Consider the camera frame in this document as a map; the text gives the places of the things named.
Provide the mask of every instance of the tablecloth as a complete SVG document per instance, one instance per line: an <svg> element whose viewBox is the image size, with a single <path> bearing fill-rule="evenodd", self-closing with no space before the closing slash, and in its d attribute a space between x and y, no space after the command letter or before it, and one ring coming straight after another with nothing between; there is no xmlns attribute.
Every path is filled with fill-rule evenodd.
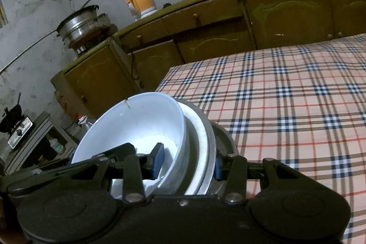
<svg viewBox="0 0 366 244"><path fill-rule="evenodd" d="M172 67L157 91L197 105L249 161L276 158L342 194L353 244L366 242L365 80L366 34Z"/></svg>

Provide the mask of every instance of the kettle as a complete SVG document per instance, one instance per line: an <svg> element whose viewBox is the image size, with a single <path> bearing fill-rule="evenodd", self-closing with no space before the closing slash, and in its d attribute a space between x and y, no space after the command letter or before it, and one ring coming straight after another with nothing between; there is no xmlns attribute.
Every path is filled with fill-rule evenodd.
<svg viewBox="0 0 366 244"><path fill-rule="evenodd" d="M135 21L157 11L154 0L125 0Z"/></svg>

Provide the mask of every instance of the black pan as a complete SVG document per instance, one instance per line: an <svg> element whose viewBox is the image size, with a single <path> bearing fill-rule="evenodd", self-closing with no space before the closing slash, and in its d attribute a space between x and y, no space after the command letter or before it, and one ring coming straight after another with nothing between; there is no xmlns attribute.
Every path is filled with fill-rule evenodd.
<svg viewBox="0 0 366 244"><path fill-rule="evenodd" d="M19 93L18 103L10 111L5 108L5 117L0 122L0 132L10 133L14 126L22 119L22 108L19 105L21 92Z"/></svg>

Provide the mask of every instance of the white bowl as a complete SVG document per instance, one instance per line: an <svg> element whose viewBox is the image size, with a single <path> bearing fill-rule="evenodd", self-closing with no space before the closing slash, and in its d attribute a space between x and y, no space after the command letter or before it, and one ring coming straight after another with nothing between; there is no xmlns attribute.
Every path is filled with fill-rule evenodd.
<svg viewBox="0 0 366 244"><path fill-rule="evenodd" d="M128 98L105 112L85 134L72 163L124 143L137 153L150 153L156 143L164 144L165 159L157 180L144 180L146 195L172 194L187 171L189 144L182 109L170 96L146 92Z"/></svg>

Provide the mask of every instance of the screw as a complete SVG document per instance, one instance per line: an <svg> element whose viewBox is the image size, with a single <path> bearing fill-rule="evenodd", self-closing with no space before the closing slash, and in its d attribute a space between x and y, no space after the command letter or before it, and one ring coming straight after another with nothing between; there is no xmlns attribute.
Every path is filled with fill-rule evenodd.
<svg viewBox="0 0 366 244"><path fill-rule="evenodd" d="M182 207L184 207L184 206L188 205L188 201L187 200L181 200L179 202L179 205L182 206Z"/></svg>
<svg viewBox="0 0 366 244"><path fill-rule="evenodd" d="M138 203L143 200L143 195L140 193L133 192L126 195L125 199L129 203Z"/></svg>
<svg viewBox="0 0 366 244"><path fill-rule="evenodd" d="M229 204L237 204L243 200L243 196L238 192L230 192L225 196L225 201Z"/></svg>

